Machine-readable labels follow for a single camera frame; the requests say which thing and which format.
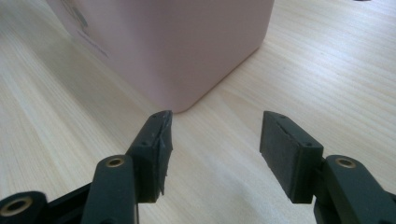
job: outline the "table surface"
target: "table surface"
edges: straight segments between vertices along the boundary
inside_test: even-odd
[[[141,223],[315,223],[259,153],[262,112],[362,162],[396,193],[396,5],[276,0],[262,46],[174,115],[165,195]],[[75,41],[43,0],[0,1],[0,198],[92,181],[159,108]]]

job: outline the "pink object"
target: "pink object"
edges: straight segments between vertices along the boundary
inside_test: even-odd
[[[257,49],[274,0],[48,0],[66,30],[161,109],[188,109]]]

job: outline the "pink box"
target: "pink box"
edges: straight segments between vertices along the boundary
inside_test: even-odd
[[[274,0],[47,0],[66,30],[161,109],[188,109],[257,49]]]

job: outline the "screw hole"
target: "screw hole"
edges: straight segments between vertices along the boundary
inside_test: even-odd
[[[338,158],[335,160],[335,162],[337,162],[338,165],[349,168],[349,169],[353,169],[356,167],[355,162],[345,159],[345,158]]]
[[[107,167],[117,167],[117,166],[121,166],[124,163],[123,159],[120,158],[116,158],[113,160],[110,160],[106,163]]]
[[[11,201],[10,203],[7,203],[5,206],[1,208],[0,216],[2,217],[15,216],[26,210],[28,207],[30,207],[32,203],[33,200],[29,196]]]

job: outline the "wood grain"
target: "wood grain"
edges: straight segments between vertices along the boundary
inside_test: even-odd
[[[276,0],[262,46],[174,117],[165,195],[141,223],[315,223],[259,153],[283,113],[396,193],[396,5]],[[51,201],[92,180],[159,110],[64,30],[43,0],[0,1],[0,198]]]

